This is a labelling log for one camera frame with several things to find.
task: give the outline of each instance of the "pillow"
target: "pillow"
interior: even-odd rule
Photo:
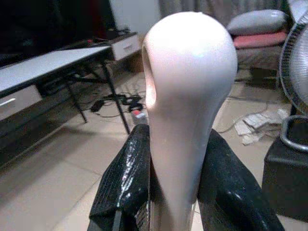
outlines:
[[[233,40],[236,49],[275,46],[287,38],[283,30],[272,34],[238,36]]]
[[[286,14],[278,10],[251,11],[233,18],[227,26],[232,35],[274,33],[286,23]]]

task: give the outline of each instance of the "black metal table leg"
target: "black metal table leg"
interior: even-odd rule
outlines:
[[[109,87],[110,87],[110,90],[111,90],[111,93],[112,93],[112,95],[113,95],[113,97],[114,97],[114,99],[115,99],[117,109],[118,109],[118,111],[119,111],[119,113],[120,113],[120,115],[121,115],[122,122],[123,122],[123,124],[124,124],[125,130],[126,130],[127,134],[129,134],[129,133],[130,133],[129,127],[128,127],[127,121],[126,121],[126,119],[125,119],[124,113],[123,113],[123,111],[122,111],[122,108],[121,108],[120,102],[119,102],[119,100],[118,100],[118,97],[117,97],[117,95],[116,95],[116,91],[115,91],[115,88],[114,88],[114,84],[113,84],[113,82],[112,82],[112,80],[111,80],[111,78],[110,78],[110,75],[109,75],[109,72],[108,72],[108,70],[107,70],[107,67],[105,66],[105,64],[104,64],[103,62],[101,62],[101,64],[102,64],[103,72],[104,72],[104,74],[105,74],[105,76],[106,76],[107,83],[108,83],[108,85],[109,85]]]
[[[79,105],[79,103],[78,103],[78,101],[77,101],[77,99],[76,99],[76,97],[75,97],[75,95],[73,93],[73,90],[72,90],[71,86],[69,85],[69,83],[67,81],[65,81],[65,84],[66,84],[66,87],[67,87],[67,89],[68,89],[68,91],[69,91],[69,93],[70,93],[70,95],[71,95],[71,97],[73,99],[75,107],[77,108],[77,110],[81,114],[81,116],[82,116],[83,120],[85,121],[85,123],[87,123],[88,122],[87,118],[84,115],[83,111],[81,110],[80,105]]]

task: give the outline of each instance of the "wall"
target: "wall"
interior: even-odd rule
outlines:
[[[128,26],[146,34],[161,18],[158,0],[110,0],[110,4],[119,29]]]

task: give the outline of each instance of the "electrical cable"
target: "electrical cable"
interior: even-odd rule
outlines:
[[[218,132],[219,134],[226,133],[226,132],[230,131],[230,130],[234,127],[234,125],[235,125],[240,119],[243,119],[244,117],[249,116],[249,115],[251,116],[251,115],[256,115],[256,114],[265,112],[268,108],[269,108],[269,104],[266,102],[265,108],[264,108],[262,111],[259,111],[259,112],[252,112],[252,113],[248,113],[248,114],[246,114],[246,115],[243,115],[243,116],[237,118],[237,119],[232,123],[232,125],[231,125],[230,127],[228,127],[227,129],[225,129],[225,130],[223,130],[223,131],[217,131],[217,132]]]

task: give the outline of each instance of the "pink cushion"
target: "pink cushion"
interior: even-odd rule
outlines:
[[[283,30],[272,34],[237,36],[233,42],[236,49],[268,47],[283,43],[287,33]]]

